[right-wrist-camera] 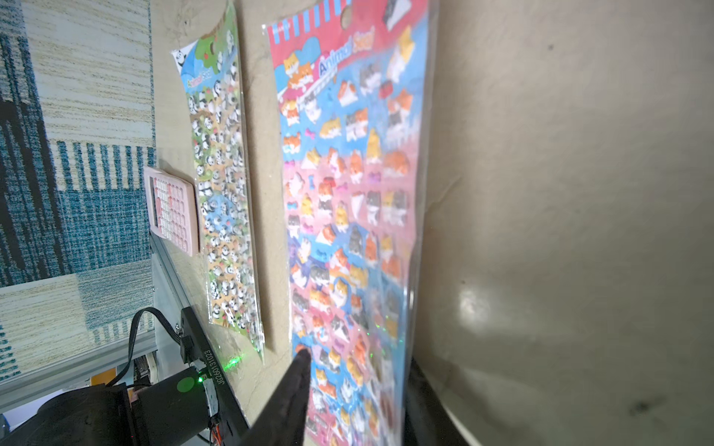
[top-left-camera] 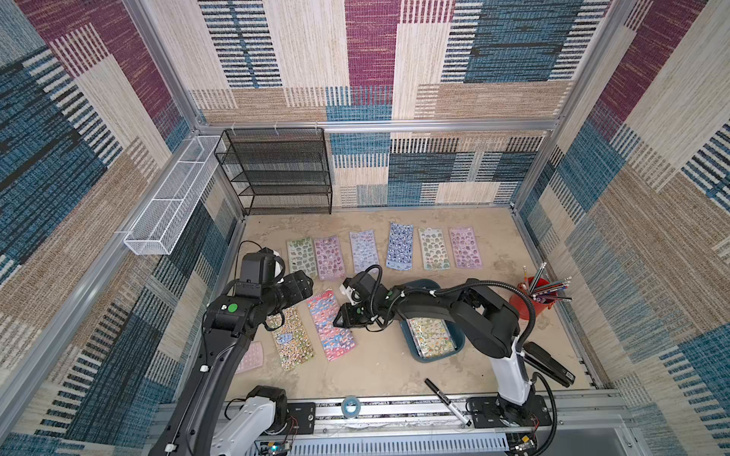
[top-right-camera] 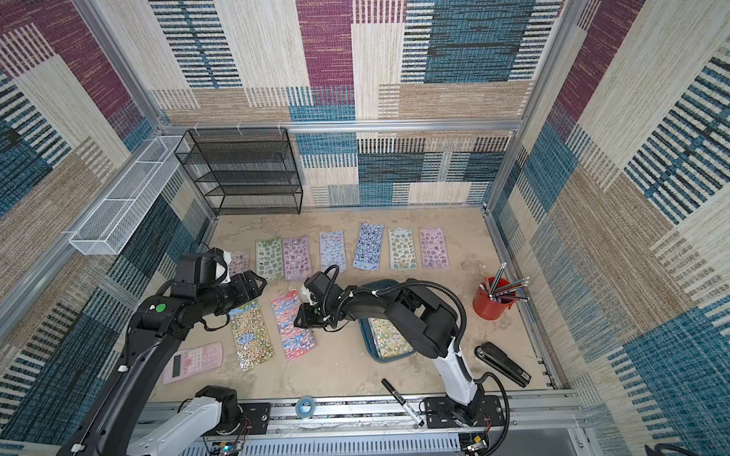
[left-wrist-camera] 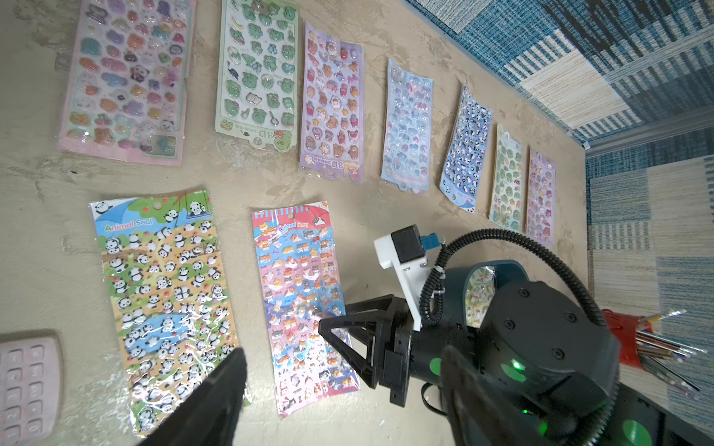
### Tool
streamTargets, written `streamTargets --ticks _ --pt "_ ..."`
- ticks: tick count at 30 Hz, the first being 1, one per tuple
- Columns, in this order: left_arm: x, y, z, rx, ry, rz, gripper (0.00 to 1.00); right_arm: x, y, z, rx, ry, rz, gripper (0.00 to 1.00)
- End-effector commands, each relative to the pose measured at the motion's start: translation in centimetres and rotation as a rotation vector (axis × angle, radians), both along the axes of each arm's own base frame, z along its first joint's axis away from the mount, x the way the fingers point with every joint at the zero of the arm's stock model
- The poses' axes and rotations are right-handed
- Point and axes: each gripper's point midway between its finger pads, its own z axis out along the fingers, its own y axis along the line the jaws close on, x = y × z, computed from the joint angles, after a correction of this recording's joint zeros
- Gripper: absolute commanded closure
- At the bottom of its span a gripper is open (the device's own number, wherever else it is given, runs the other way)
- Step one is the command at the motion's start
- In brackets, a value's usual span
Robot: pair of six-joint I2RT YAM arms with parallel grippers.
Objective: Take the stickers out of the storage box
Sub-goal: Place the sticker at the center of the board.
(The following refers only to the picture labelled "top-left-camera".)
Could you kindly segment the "red blue sticker sheet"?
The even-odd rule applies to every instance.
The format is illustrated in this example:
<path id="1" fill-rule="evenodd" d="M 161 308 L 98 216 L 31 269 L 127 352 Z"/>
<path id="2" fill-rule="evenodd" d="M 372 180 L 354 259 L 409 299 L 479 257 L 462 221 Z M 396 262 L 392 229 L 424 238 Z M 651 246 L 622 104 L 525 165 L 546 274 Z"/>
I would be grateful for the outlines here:
<path id="1" fill-rule="evenodd" d="M 355 338 L 352 332 L 334 326 L 340 304 L 332 290 L 309 298 L 307 307 L 328 361 L 334 361 L 347 355 L 355 348 Z"/>

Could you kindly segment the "pink purple sticker sheet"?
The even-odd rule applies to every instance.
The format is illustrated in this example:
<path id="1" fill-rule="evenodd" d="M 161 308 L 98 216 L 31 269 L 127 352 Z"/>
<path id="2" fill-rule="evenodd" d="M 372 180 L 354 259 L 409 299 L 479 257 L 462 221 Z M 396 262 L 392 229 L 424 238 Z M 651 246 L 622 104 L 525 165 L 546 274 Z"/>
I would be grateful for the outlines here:
<path id="1" fill-rule="evenodd" d="M 314 239 L 317 271 L 324 281 L 343 279 L 346 275 L 338 236 Z"/>

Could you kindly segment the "light blue sticker sheet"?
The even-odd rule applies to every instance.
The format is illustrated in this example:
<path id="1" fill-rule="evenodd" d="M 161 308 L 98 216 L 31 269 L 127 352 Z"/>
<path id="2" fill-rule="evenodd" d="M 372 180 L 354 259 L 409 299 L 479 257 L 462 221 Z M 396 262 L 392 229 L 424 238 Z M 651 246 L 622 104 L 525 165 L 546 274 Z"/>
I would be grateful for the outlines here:
<path id="1" fill-rule="evenodd" d="M 349 238 L 356 273 L 363 272 L 374 264 L 380 264 L 374 230 L 351 232 Z"/>

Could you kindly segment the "teal plastic storage box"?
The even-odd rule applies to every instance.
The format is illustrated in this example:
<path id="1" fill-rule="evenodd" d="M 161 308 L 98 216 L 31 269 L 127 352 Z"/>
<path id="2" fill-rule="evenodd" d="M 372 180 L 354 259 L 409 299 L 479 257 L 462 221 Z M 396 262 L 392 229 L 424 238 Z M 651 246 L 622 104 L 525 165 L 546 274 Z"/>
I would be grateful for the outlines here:
<path id="1" fill-rule="evenodd" d="M 414 359 L 431 363 L 457 355 L 466 346 L 466 336 L 452 321 L 424 317 L 424 305 L 417 294 L 406 296 L 397 304 L 395 315 L 406 345 Z"/>

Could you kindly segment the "penguin sticker sheet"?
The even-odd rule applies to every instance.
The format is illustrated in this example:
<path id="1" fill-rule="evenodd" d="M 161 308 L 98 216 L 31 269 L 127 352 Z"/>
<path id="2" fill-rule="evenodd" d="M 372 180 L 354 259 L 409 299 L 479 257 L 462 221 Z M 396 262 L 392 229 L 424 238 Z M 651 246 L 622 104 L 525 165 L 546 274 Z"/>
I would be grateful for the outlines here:
<path id="1" fill-rule="evenodd" d="M 397 271 L 409 271 L 413 267 L 414 226 L 390 223 L 386 267 Z"/>

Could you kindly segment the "white green frog sticker sheet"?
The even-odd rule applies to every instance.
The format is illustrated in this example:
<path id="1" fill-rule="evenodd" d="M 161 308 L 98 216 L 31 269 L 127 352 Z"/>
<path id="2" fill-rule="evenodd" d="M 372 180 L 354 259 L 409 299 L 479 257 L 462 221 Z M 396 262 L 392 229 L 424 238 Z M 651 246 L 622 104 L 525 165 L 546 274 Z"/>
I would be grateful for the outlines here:
<path id="1" fill-rule="evenodd" d="M 448 270 L 451 262 L 443 231 L 437 228 L 418 229 L 424 269 L 427 271 Z"/>

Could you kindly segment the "lilac character sticker sheet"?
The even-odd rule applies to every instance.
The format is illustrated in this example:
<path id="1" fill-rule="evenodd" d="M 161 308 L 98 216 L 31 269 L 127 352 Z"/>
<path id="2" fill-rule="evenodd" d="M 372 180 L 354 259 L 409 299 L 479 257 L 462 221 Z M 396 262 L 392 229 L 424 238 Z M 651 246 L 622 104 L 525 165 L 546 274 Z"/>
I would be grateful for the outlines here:
<path id="1" fill-rule="evenodd" d="M 449 229 L 454 262 L 458 269 L 481 269 L 483 267 L 474 231 L 471 227 Z"/>

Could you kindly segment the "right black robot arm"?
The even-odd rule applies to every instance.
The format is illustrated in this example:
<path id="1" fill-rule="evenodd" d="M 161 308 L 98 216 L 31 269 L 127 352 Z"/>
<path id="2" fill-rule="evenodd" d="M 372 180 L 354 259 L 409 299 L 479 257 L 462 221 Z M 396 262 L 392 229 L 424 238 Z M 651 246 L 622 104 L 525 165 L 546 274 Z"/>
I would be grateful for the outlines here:
<path id="1" fill-rule="evenodd" d="M 516 427 L 530 417 L 534 386 L 528 380 L 523 346 L 533 331 L 536 312 L 519 288 L 496 280 L 468 279 L 451 288 L 433 288 L 416 281 L 385 288 L 368 273 L 345 279 L 341 291 L 349 301 L 340 306 L 333 326 L 382 331 L 393 321 L 420 317 L 452 322 L 471 345 L 492 363 L 498 383 L 498 419 Z"/>

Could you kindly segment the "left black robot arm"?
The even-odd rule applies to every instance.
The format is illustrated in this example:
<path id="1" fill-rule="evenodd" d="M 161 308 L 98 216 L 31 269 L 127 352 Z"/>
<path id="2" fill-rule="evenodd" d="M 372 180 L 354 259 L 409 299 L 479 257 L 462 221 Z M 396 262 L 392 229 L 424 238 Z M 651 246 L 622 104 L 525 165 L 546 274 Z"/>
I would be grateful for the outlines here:
<path id="1" fill-rule="evenodd" d="M 243 455 L 260 435 L 285 428 L 286 393 L 275 387 L 256 387 L 224 427 L 218 421 L 258 329 L 282 328 L 285 310 L 311 298 L 313 286 L 302 271 L 287 274 L 283 258 L 269 248 L 243 257 L 239 277 L 206 307 L 195 365 L 150 454 Z"/>

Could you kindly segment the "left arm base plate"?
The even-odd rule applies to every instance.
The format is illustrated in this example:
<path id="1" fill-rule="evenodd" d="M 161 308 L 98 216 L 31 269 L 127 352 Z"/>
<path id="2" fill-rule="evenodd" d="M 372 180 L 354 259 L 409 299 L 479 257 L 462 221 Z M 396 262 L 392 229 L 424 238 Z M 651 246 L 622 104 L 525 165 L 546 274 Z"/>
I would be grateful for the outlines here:
<path id="1" fill-rule="evenodd" d="M 294 402 L 286 406 L 275 404 L 274 422 L 260 437 L 291 437 L 314 433 L 317 418 L 315 402 Z"/>

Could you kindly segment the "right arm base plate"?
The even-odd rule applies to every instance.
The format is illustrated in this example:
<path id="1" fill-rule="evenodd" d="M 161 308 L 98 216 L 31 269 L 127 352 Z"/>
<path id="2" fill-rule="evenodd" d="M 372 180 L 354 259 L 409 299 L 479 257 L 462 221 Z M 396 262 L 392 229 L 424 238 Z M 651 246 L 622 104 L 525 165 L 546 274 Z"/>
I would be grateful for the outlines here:
<path id="1" fill-rule="evenodd" d="M 543 395 L 532 395 L 522 406 L 500 396 L 472 397 L 466 409 L 477 429 L 550 427 L 553 424 L 551 404 Z"/>

